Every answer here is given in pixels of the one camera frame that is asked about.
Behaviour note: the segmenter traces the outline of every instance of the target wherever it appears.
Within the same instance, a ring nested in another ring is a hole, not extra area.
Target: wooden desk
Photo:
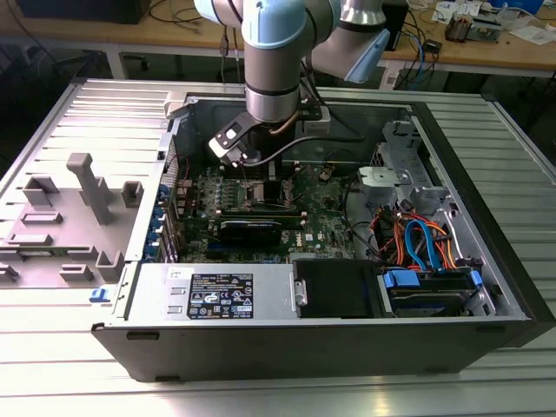
[[[175,0],[175,4],[176,8],[191,7],[193,1]],[[115,78],[126,77],[121,59],[123,52],[219,56],[218,48],[222,38],[222,27],[206,20],[201,21],[202,34],[199,35],[172,23],[158,22],[149,16],[138,25],[124,25],[28,19],[23,17],[17,7],[16,13],[25,27],[45,46],[105,52]],[[443,43],[437,70],[508,76],[551,76],[556,70],[555,42],[537,46],[505,32],[498,43],[451,43],[444,39],[446,25],[430,22],[432,13],[431,10],[414,12],[419,26],[427,36]],[[156,9],[156,15],[170,19],[169,7],[162,4]],[[194,10],[191,11],[191,16],[196,16]],[[556,10],[543,8],[539,16],[556,20]],[[6,0],[0,0],[0,40],[3,43],[33,44],[9,13]],[[398,49],[385,52],[381,60],[380,65],[387,67],[385,79],[397,76],[414,59],[415,52],[409,39],[403,36]]]

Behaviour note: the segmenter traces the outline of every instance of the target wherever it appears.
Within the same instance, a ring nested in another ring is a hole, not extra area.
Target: desk leg
[[[106,49],[104,53],[108,58],[108,64],[110,65],[110,70],[112,71],[112,77],[115,80],[127,80],[128,71],[125,69],[123,54],[120,53],[118,48],[114,45],[110,45],[110,48]]]
[[[384,69],[384,74],[382,75],[381,86],[379,87],[379,89],[394,89],[396,82],[398,81],[400,71],[403,70],[405,66],[405,61],[386,61],[386,68]]]

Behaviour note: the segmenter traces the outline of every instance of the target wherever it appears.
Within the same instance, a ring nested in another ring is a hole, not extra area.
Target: electronics on desk
[[[384,0],[382,3],[382,11],[386,16],[384,27],[390,32],[390,39],[386,46],[386,50],[396,50],[400,34],[403,30],[403,23],[406,21],[409,6],[406,0]]]
[[[452,42],[496,42],[502,33],[502,27],[494,17],[472,17],[454,13],[444,33],[446,39]]]
[[[489,3],[500,9],[507,3],[507,7],[517,7],[534,15],[539,12],[543,0],[489,0]]]
[[[150,0],[17,0],[25,17],[138,24]]]

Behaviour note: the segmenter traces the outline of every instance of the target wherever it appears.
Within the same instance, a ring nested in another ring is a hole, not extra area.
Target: workbench
[[[0,43],[36,46],[19,28],[7,0],[0,0]],[[191,7],[192,0],[175,0],[177,9]],[[197,35],[172,23],[158,22],[150,16],[138,25],[76,22],[52,19],[28,19],[16,8],[22,24],[47,48],[100,50],[109,60],[112,75],[126,79],[122,54],[167,54],[175,56],[220,56],[222,26],[202,20],[202,34]],[[437,70],[493,74],[503,76],[549,77],[556,70],[556,43],[537,46],[509,33],[502,33],[497,43],[451,43],[444,39],[445,24],[432,23],[432,11],[416,10],[418,25],[427,37],[442,42]],[[169,7],[162,5],[156,15],[170,19]],[[539,17],[556,20],[556,10],[542,8]],[[399,72],[414,61],[416,54],[407,36],[402,36],[396,51],[385,52],[379,66],[386,67],[381,89],[392,89]]]
[[[78,188],[71,152],[90,152],[111,188],[148,183],[169,92],[197,83],[88,80],[71,84],[0,181],[0,239],[26,198],[30,175]],[[229,85],[230,94],[242,87]],[[422,101],[432,111],[486,205],[550,309],[556,313],[556,170],[498,103],[481,96],[321,89],[329,102]],[[109,303],[90,289],[0,290],[0,410],[97,417],[99,413],[203,415],[553,415],[556,331],[495,351],[460,374],[295,381],[143,384],[90,334]]]

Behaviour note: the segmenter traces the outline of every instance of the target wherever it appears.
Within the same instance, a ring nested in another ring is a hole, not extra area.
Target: computer case
[[[25,17],[138,24],[150,0],[17,0]]]

